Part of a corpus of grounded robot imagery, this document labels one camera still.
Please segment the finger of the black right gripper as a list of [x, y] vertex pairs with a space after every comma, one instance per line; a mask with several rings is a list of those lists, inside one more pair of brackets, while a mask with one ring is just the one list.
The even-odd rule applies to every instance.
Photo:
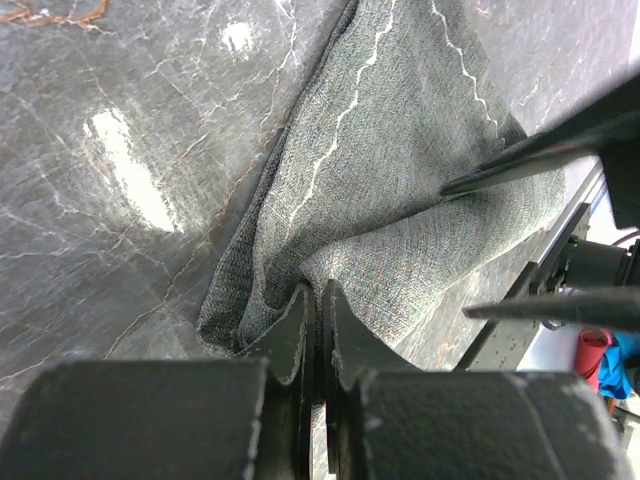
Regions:
[[470, 319], [555, 320], [619, 331], [639, 330], [639, 288], [611, 287], [575, 295], [544, 295], [507, 299], [465, 307]]
[[557, 130], [531, 137], [524, 147], [514, 145], [489, 166], [443, 185], [440, 193], [451, 196], [486, 189], [560, 169], [584, 157], [600, 156], [606, 147], [639, 138], [639, 110], [598, 122], [583, 133], [562, 134], [559, 140], [549, 142], [547, 137], [557, 136]]

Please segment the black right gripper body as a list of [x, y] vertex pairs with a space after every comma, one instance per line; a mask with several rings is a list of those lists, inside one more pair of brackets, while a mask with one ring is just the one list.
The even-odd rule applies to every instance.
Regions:
[[639, 69], [598, 99], [607, 129], [600, 153], [617, 228], [639, 227]]

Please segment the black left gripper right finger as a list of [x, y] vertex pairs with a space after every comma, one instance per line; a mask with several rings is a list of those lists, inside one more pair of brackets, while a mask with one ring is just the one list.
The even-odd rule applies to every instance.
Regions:
[[629, 479], [603, 402], [569, 372], [426, 372], [323, 298], [328, 467], [339, 479]]

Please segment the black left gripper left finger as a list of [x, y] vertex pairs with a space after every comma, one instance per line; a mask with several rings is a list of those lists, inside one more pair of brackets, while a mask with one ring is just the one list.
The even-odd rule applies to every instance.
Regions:
[[227, 360], [74, 361], [41, 373], [1, 442], [5, 479], [306, 479], [314, 296]]

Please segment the grey green napkin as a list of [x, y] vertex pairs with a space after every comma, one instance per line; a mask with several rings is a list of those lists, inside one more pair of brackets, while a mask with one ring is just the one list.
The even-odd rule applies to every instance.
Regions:
[[237, 352], [296, 287], [343, 288], [390, 345], [452, 285], [554, 219], [552, 171], [446, 199], [525, 136], [458, 1], [352, 1], [224, 251], [201, 339]]

